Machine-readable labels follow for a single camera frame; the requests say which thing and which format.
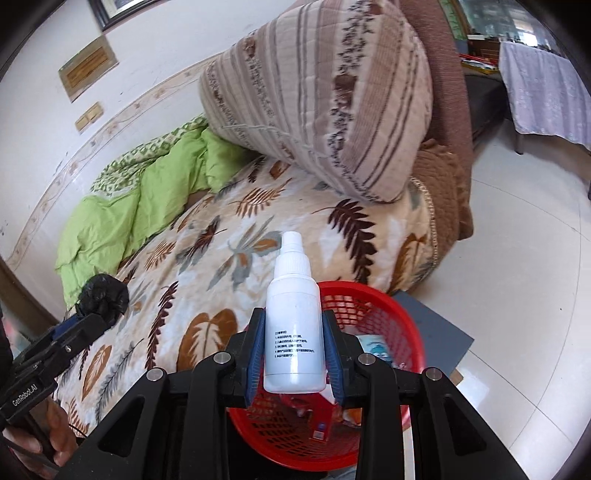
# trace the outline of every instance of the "green blanket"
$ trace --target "green blanket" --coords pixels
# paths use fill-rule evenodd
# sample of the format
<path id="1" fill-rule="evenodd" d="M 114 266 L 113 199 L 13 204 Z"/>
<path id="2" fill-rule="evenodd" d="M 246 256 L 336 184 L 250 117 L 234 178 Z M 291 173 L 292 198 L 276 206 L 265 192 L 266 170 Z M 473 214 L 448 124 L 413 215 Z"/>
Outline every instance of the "green blanket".
<path id="1" fill-rule="evenodd" d="M 211 133 L 204 118 L 140 145 L 108 165 L 61 235 L 56 270 L 68 308 L 86 280 L 115 274 L 182 211 L 189 194 L 218 192 L 249 160 L 248 150 Z"/>

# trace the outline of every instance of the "tile floor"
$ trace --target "tile floor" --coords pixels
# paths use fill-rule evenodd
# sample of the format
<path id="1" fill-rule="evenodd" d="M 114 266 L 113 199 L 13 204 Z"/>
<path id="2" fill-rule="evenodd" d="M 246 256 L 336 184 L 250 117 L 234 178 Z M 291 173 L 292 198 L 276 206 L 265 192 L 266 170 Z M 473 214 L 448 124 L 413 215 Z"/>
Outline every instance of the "tile floor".
<path id="1" fill-rule="evenodd" d="M 591 156 L 555 137 L 513 150 L 505 122 L 473 169 L 475 233 L 414 295 L 474 337 L 460 391 L 531 480 L 591 418 Z"/>

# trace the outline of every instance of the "human hand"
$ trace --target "human hand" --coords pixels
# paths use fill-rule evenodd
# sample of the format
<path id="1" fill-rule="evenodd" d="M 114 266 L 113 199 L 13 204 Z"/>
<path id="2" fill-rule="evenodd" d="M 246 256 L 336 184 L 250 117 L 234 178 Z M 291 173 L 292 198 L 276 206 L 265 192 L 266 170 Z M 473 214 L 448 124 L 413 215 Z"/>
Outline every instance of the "human hand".
<path id="1" fill-rule="evenodd" d="M 68 425 L 68 415 L 57 403 L 48 398 L 47 404 L 47 424 L 49 425 L 49 441 L 51 446 L 56 451 L 53 461 L 57 466 L 64 466 L 66 462 L 72 457 L 78 444 L 76 443 L 76 436 Z M 2 434 L 13 443 L 28 450 L 31 453 L 42 453 L 41 443 L 35 437 L 31 436 L 24 430 L 7 427 Z M 41 478 L 46 480 L 53 479 L 56 475 L 48 467 L 37 462 L 33 458 L 15 452 L 17 458 L 22 464 L 31 472 L 36 473 Z"/>

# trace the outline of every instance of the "striped pillow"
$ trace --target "striped pillow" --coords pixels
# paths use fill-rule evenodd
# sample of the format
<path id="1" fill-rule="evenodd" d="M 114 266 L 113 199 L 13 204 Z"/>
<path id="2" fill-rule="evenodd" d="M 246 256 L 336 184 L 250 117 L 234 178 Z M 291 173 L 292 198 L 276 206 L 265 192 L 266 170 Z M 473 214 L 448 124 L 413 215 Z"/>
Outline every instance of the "striped pillow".
<path id="1" fill-rule="evenodd" d="M 210 128 L 358 199 L 402 192 L 431 119 L 423 45 L 388 0 L 319 0 L 280 15 L 200 79 Z"/>

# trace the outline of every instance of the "white spray bottle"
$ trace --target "white spray bottle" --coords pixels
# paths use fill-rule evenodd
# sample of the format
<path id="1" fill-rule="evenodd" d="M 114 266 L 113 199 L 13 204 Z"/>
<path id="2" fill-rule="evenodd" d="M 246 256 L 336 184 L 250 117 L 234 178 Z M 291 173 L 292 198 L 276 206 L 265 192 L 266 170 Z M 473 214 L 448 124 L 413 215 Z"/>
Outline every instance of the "white spray bottle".
<path id="1" fill-rule="evenodd" d="M 282 235 L 267 290 L 263 386 L 270 393 L 315 393 L 326 388 L 320 289 L 311 277 L 298 232 Z"/>

